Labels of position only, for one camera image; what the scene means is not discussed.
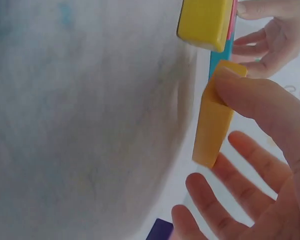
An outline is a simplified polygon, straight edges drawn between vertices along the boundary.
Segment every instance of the child's hand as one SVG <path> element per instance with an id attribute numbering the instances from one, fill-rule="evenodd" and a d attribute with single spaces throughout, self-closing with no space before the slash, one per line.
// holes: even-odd
<path id="1" fill-rule="evenodd" d="M 268 78 L 298 56 L 300 0 L 242 1 L 238 3 L 237 14 L 246 20 L 273 17 L 263 29 L 234 42 L 233 54 L 262 57 L 259 62 L 244 63 L 250 77 Z"/>
<path id="2" fill-rule="evenodd" d="M 215 87 L 229 107 L 254 119 L 273 138 L 288 165 L 242 132 L 231 133 L 231 145 L 278 197 L 266 195 L 220 154 L 212 172 L 254 225 L 248 227 L 237 222 L 198 173 L 191 174 L 186 181 L 195 205 L 221 240 L 300 239 L 300 101 L 270 80 L 240 78 L 225 69 L 215 75 Z M 207 239 L 184 206 L 173 208 L 172 218 L 181 240 Z"/>

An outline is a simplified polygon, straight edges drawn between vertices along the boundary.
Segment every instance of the building block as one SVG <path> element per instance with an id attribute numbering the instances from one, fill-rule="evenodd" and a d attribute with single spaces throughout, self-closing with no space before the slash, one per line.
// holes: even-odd
<path id="1" fill-rule="evenodd" d="M 226 67 L 238 75 L 245 77 L 248 73 L 245 66 L 227 60 L 220 60 L 215 72 Z M 196 129 L 192 160 L 208 168 L 216 162 L 221 145 L 227 135 L 234 111 L 225 105 L 215 88 L 212 75 L 202 98 Z"/>
<path id="2" fill-rule="evenodd" d="M 226 36 L 227 40 L 230 40 L 233 33 L 235 32 L 236 19 L 237 19 L 237 5 L 238 5 L 238 0 L 233 0 L 229 28 Z"/>
<path id="3" fill-rule="evenodd" d="M 177 35 L 196 47 L 222 53 L 233 0 L 183 0 Z"/>
<path id="4" fill-rule="evenodd" d="M 212 51 L 210 54 L 210 69 L 209 69 L 209 79 L 211 79 L 220 60 L 231 60 L 232 48 L 234 45 L 235 33 L 232 33 L 231 39 L 227 40 L 225 43 L 225 48 L 223 52 Z"/>
<path id="5" fill-rule="evenodd" d="M 146 240 L 169 240 L 174 226 L 172 223 L 157 219 Z"/>

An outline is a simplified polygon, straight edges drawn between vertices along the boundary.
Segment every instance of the yellow rectangular block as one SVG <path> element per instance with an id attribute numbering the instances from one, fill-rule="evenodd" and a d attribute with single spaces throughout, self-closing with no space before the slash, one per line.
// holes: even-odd
<path id="1" fill-rule="evenodd" d="M 177 35 L 199 48 L 222 53 L 233 0 L 183 0 Z"/>
<path id="2" fill-rule="evenodd" d="M 214 73 L 226 67 L 245 77 L 248 73 L 245 66 L 221 60 Z M 225 105 L 215 88 L 215 74 L 208 82 L 201 99 L 201 107 L 192 159 L 205 167 L 212 168 L 216 162 L 221 145 L 227 135 L 234 111 Z"/>

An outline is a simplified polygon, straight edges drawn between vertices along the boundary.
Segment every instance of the fingernail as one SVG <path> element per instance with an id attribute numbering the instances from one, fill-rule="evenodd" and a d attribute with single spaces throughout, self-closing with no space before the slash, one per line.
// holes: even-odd
<path id="1" fill-rule="evenodd" d="M 222 80 L 240 78 L 240 76 L 238 74 L 236 74 L 234 71 L 230 70 L 227 67 L 219 68 L 218 71 L 215 72 L 214 76 L 216 79 L 222 79 Z"/>
<path id="2" fill-rule="evenodd" d="M 242 4 L 241 2 L 238 2 L 237 6 L 236 6 L 236 12 L 238 15 L 242 15 L 245 14 L 247 11 L 246 7 L 244 4 Z"/>

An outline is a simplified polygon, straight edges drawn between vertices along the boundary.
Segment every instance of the teal block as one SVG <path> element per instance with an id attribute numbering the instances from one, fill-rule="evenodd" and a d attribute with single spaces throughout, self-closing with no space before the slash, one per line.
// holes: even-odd
<path id="1" fill-rule="evenodd" d="M 209 79 L 214 73 L 220 60 L 230 60 L 232 55 L 232 48 L 234 45 L 235 33 L 231 35 L 231 39 L 227 40 L 225 43 L 225 48 L 223 52 L 212 51 L 210 55 L 210 69 L 209 69 Z"/>

